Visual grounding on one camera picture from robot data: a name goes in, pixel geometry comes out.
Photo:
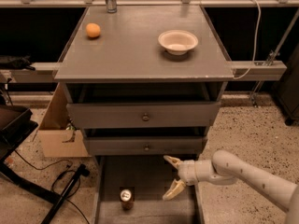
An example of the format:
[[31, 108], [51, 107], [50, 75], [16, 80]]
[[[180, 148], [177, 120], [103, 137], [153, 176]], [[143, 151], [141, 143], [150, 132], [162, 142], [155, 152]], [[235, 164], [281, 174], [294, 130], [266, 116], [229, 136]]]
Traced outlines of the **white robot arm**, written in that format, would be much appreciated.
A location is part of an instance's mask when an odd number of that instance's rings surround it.
[[252, 166], [225, 150], [217, 150], [210, 160], [182, 161], [168, 155], [164, 159], [178, 170], [179, 176], [164, 194], [164, 201], [174, 199], [187, 186], [200, 182], [223, 186], [239, 179], [285, 212], [284, 224], [299, 224], [299, 186], [291, 181]]

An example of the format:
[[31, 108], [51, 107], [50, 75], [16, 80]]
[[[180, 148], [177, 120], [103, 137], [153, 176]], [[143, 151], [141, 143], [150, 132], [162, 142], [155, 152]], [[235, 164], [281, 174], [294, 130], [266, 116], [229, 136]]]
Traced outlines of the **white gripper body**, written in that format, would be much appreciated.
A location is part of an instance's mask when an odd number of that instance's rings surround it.
[[195, 172], [195, 161], [182, 161], [178, 166], [178, 176], [187, 186], [197, 184], [198, 179]]

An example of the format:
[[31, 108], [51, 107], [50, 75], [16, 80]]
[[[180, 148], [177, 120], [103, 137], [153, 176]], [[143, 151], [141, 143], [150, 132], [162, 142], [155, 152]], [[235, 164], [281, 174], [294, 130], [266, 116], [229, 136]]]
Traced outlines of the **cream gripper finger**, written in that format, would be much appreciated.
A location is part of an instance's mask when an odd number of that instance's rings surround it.
[[164, 159], [169, 162], [174, 168], [178, 169], [182, 164], [182, 160], [176, 157], [172, 157], [169, 155], [164, 155]]
[[169, 190], [163, 195], [164, 201], [170, 201], [177, 197], [183, 190], [185, 190], [186, 184], [182, 180], [174, 179]]

